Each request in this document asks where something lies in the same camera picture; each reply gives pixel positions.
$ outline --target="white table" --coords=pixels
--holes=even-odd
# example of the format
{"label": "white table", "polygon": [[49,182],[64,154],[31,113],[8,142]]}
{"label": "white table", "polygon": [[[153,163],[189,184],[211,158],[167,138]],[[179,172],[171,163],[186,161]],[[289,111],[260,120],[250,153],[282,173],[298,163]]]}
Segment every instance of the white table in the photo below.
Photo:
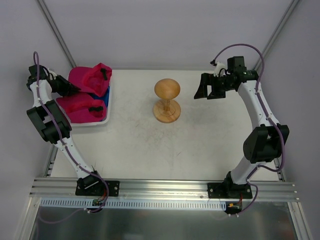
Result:
{"label": "white table", "polygon": [[[85,161],[103,178],[223,180],[243,157],[243,142],[252,131],[242,99],[194,100],[203,71],[114,70],[110,119],[102,126],[74,127],[72,136]],[[159,99],[154,86],[171,78],[181,86],[175,100],[181,115],[174,123],[153,116]],[[76,177],[58,152],[52,177]],[[278,181],[260,169],[252,180]]]}

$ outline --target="wooden hourglass-shaped object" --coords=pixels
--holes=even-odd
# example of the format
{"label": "wooden hourglass-shaped object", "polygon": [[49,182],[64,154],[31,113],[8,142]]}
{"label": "wooden hourglass-shaped object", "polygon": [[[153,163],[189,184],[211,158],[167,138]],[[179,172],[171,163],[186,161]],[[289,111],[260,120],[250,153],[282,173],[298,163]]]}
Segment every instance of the wooden hourglass-shaped object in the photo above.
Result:
{"label": "wooden hourglass-shaped object", "polygon": [[155,118],[165,124],[176,121],[180,116],[181,108],[173,99],[180,93],[179,83],[170,78],[162,79],[155,84],[154,92],[161,98],[153,107]]}

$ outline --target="wooden stand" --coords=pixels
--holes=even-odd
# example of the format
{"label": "wooden stand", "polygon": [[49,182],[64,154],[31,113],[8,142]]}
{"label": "wooden stand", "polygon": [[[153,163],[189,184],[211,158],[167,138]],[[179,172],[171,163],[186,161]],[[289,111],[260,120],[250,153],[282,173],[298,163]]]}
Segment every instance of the wooden stand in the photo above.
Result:
{"label": "wooden stand", "polygon": [[154,92],[161,98],[153,107],[155,118],[165,124],[176,121],[180,116],[181,108],[173,99],[180,93],[179,83],[170,78],[162,79],[154,86]]}

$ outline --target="black mounting plate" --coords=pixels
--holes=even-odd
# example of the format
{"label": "black mounting plate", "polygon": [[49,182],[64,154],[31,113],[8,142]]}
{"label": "black mounting plate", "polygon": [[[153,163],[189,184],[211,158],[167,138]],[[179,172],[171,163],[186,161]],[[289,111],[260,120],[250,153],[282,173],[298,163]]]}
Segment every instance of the black mounting plate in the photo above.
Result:
{"label": "black mounting plate", "polygon": [[[120,191],[119,181],[105,180],[109,188],[109,197],[118,197]],[[100,181],[96,185],[93,185],[87,189],[81,189],[80,186],[76,185],[75,195],[76,196],[97,196],[101,197],[105,192],[106,186]]]}
{"label": "black mounting plate", "polygon": [[244,189],[227,192],[222,182],[208,182],[207,191],[209,199],[252,199],[252,191],[250,185],[246,184]]}

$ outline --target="ventilation grille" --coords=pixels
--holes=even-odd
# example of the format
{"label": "ventilation grille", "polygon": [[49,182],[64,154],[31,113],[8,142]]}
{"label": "ventilation grille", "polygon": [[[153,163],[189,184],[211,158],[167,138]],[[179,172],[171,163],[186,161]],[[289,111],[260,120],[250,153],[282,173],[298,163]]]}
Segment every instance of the ventilation grille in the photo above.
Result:
{"label": "ventilation grille", "polygon": [[[42,207],[83,208],[91,207],[93,199],[86,198],[55,198],[43,197],[40,205]],[[226,202],[222,201],[172,201],[172,200],[128,200],[109,199],[104,208],[108,209],[184,209],[184,210],[207,210],[225,211]]]}

